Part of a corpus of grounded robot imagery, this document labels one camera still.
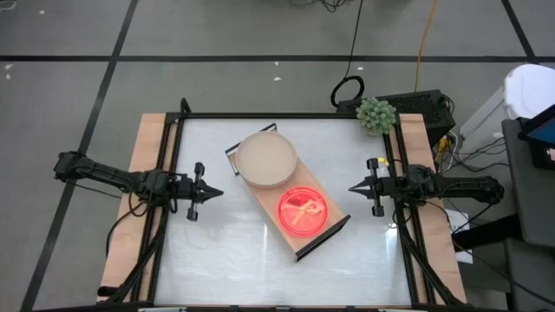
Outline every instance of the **red petri dish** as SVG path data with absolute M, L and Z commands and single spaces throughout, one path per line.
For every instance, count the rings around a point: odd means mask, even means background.
M 328 222 L 328 205 L 314 189 L 293 187 L 279 199 L 277 215 L 282 226 L 291 235 L 312 237 L 319 234 Z

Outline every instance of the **computer monitor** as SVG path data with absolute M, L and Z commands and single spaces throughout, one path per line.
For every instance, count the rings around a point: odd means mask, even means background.
M 519 139 L 555 148 L 555 104 L 522 126 Z

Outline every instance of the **table leg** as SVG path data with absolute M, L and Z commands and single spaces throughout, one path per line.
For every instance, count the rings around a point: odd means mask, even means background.
M 455 244 L 455 251 L 469 250 L 486 244 L 497 243 L 509 237 L 522 238 L 519 215 L 516 213 L 451 235 Z

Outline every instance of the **potted succulent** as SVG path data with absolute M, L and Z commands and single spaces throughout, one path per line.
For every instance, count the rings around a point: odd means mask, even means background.
M 369 98 L 362 100 L 361 106 L 356 109 L 356 118 L 367 135 L 389 134 L 397 121 L 395 110 L 387 101 Z

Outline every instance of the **white table surface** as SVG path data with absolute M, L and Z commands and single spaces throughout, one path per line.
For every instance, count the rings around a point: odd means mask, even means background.
M 351 220 L 300 262 L 250 189 L 233 174 L 225 150 L 277 123 L 298 157 Z M 369 175 L 366 159 L 386 157 L 382 136 L 356 120 L 186 120 L 177 172 L 206 167 L 205 182 L 223 190 L 186 220 L 189 203 L 170 215 L 156 304 L 410 305 L 393 202 L 384 218 L 373 202 L 347 190 Z

